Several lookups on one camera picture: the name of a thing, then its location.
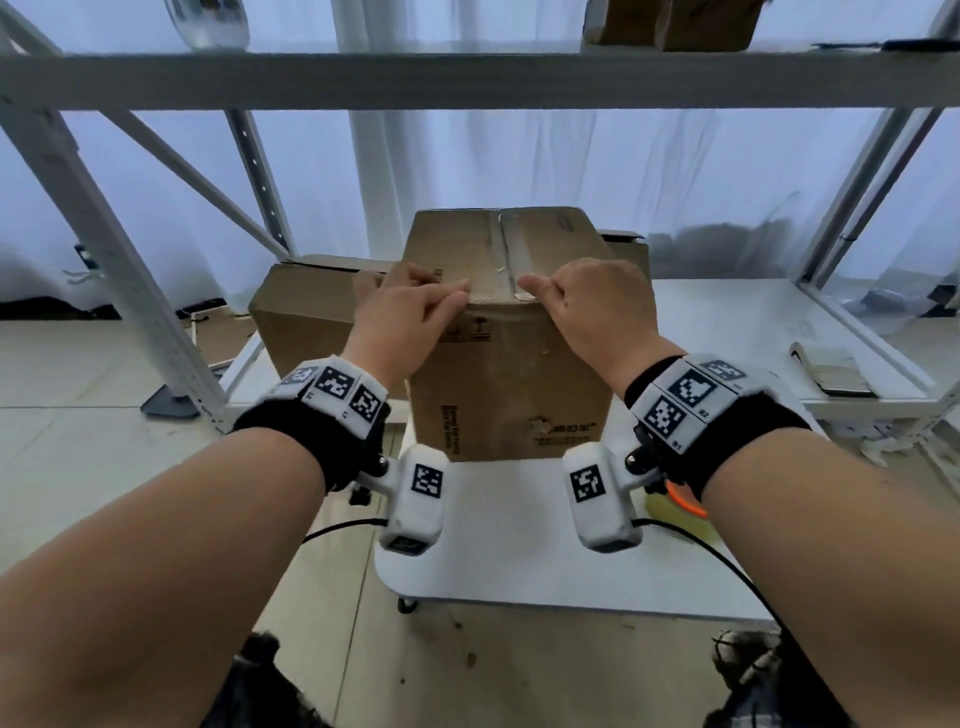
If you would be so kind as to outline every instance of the white backdrop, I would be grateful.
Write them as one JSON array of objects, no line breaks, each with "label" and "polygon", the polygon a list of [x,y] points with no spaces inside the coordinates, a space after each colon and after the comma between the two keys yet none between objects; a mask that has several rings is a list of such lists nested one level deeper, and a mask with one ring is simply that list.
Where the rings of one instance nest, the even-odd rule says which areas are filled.
[{"label": "white backdrop", "polygon": [[[756,42],[925,34],[941,0],[777,0]],[[14,0],[72,52],[186,52],[162,0]],[[585,0],[246,0],[251,50],[334,43],[571,39]],[[876,121],[870,109],[257,112],[297,252],[396,257],[424,207],[577,205],[597,227],[650,236],[654,275],[790,272]],[[246,174],[223,114],[143,118],[251,216]],[[67,114],[84,159],[175,306],[225,296],[243,307],[271,264],[247,235],[95,113]],[[945,265],[960,251],[960,166],[935,129],[841,273]],[[956,117],[950,116],[955,129]],[[928,167],[936,168],[931,174]],[[51,295],[89,308],[72,232],[0,137],[0,300]],[[922,184],[904,191],[908,184]],[[936,255],[924,242],[938,231]]]}]

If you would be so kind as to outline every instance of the hand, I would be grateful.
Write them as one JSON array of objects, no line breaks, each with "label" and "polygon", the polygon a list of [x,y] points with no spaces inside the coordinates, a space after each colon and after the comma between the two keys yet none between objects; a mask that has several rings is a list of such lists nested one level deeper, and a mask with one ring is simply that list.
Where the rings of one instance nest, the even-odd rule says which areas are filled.
[{"label": "hand", "polygon": [[435,283],[433,274],[407,262],[380,278],[366,271],[353,277],[357,310],[343,358],[391,390],[420,368],[464,310],[469,281]]},{"label": "hand", "polygon": [[625,260],[573,260],[552,278],[527,274],[516,283],[543,303],[574,353],[621,399],[653,364],[686,353],[658,333],[654,289]]}]

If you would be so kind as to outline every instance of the upper shelf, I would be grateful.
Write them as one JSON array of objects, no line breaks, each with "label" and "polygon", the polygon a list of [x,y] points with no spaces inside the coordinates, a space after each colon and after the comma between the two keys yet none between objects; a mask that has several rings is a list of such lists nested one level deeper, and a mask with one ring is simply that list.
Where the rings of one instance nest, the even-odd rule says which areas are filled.
[{"label": "upper shelf", "polygon": [[660,53],[556,43],[393,53],[0,57],[53,109],[771,109],[960,106],[960,53]]}]

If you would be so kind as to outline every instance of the cart wheel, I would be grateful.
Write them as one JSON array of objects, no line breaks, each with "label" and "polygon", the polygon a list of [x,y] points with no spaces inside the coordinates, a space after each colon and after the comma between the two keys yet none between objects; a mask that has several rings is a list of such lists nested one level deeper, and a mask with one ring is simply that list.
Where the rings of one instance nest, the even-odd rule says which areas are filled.
[{"label": "cart wheel", "polygon": [[402,615],[412,615],[419,606],[420,603],[415,599],[404,599],[402,596],[396,599],[396,610]]}]

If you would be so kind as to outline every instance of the forearm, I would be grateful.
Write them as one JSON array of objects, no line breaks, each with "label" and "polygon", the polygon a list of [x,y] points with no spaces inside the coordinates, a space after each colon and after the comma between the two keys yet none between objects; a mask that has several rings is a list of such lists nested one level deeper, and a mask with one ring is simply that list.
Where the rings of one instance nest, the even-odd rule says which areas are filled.
[{"label": "forearm", "polygon": [[794,429],[736,453],[704,500],[725,543],[854,719],[919,724],[953,713],[956,724],[956,522],[882,471]]},{"label": "forearm", "polygon": [[199,724],[323,499],[304,448],[244,430],[14,566],[0,577],[3,722]]}]

